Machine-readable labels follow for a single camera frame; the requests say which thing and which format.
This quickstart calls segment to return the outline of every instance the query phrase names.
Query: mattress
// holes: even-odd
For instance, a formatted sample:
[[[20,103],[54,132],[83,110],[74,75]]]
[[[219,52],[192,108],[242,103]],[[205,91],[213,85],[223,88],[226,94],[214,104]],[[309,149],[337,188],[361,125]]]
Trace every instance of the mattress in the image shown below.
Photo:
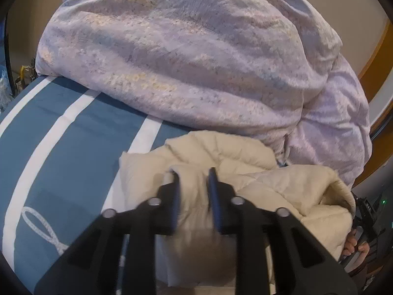
[[[103,209],[124,210],[118,158],[190,129],[41,76],[0,114],[1,251],[32,292]]]

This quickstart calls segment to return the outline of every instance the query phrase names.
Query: human hand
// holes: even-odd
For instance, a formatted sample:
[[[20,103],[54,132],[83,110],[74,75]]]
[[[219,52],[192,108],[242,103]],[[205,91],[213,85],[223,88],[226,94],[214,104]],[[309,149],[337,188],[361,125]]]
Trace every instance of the human hand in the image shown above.
[[[355,246],[358,244],[356,238],[356,229],[352,230],[348,235],[345,241],[344,249],[341,253],[341,256],[350,256],[352,253],[355,253]],[[358,259],[355,261],[353,266],[351,267],[351,271],[358,268],[366,259],[366,256],[370,252],[370,245],[367,242],[362,243],[358,246],[358,251],[361,252]]]

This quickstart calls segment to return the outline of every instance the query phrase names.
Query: silver screw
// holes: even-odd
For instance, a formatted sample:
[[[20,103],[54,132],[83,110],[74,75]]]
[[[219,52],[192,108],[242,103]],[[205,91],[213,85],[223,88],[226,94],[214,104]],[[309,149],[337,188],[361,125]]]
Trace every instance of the silver screw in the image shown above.
[[[240,196],[235,196],[231,199],[231,203],[235,205],[243,205],[244,199]]]
[[[286,218],[286,217],[288,217],[289,214],[290,214],[289,210],[288,210],[287,208],[284,208],[284,207],[280,207],[279,209],[277,209],[276,212],[277,212],[277,214],[278,214],[279,216],[281,216],[282,218]]]
[[[112,208],[107,208],[106,210],[104,210],[103,212],[102,212],[102,216],[104,217],[104,218],[112,218],[112,217],[114,217],[116,215],[116,211],[114,210],[114,209],[112,209]]]
[[[152,197],[148,203],[150,206],[158,206],[161,204],[161,200],[158,197]]]

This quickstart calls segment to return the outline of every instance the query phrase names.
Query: lavender blanket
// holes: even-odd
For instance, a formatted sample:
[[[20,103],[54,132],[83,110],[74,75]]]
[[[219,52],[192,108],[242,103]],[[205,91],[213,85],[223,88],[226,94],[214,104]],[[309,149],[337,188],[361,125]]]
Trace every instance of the lavender blanket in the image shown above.
[[[371,155],[368,103],[340,48],[306,0],[63,0],[37,71],[352,185]]]

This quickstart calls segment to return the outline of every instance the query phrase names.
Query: beige jacket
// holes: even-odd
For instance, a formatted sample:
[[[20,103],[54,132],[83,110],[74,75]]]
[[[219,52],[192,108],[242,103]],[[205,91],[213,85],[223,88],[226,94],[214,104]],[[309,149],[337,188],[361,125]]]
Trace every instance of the beige jacket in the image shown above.
[[[169,286],[222,286],[235,276],[234,238],[215,232],[208,210],[206,177],[211,167],[217,169],[221,182],[232,185],[237,195],[257,207],[289,209],[335,259],[339,258],[351,228],[355,201],[335,171],[318,165],[279,168],[273,151],[258,140],[198,131],[167,140],[150,153],[123,153],[120,158],[128,209],[171,182],[171,171],[180,177],[177,231],[156,241],[158,280]]]

